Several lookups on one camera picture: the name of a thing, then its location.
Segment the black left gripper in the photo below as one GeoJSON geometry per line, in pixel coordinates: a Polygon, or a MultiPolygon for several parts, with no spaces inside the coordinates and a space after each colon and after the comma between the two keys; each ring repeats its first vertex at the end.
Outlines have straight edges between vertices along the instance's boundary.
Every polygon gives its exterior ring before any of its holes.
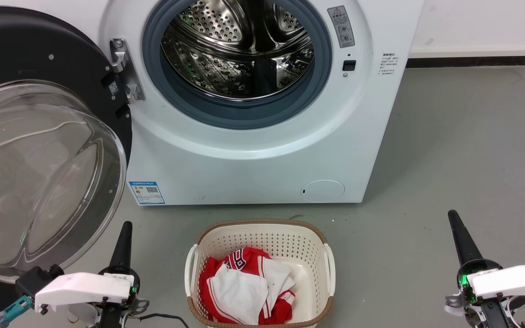
{"type": "Polygon", "coordinates": [[[125,221],[119,233],[108,268],[98,272],[131,283],[129,298],[115,305],[108,303],[80,303],[67,306],[67,319],[71,323],[81,323],[86,328],[124,328],[127,319],[144,313],[149,301],[139,298],[140,277],[131,269],[133,223],[125,221]]]}

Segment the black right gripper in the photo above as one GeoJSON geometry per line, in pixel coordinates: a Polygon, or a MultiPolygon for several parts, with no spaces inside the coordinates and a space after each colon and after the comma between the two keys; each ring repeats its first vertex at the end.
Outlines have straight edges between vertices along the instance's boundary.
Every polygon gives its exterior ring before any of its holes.
{"type": "Polygon", "coordinates": [[[448,220],[460,268],[457,275],[458,293],[445,297],[444,310],[463,316],[472,328],[520,328],[513,316],[525,305],[525,296],[476,297],[468,275],[502,270],[503,267],[495,261],[483,259],[456,210],[448,212],[448,220]]]}

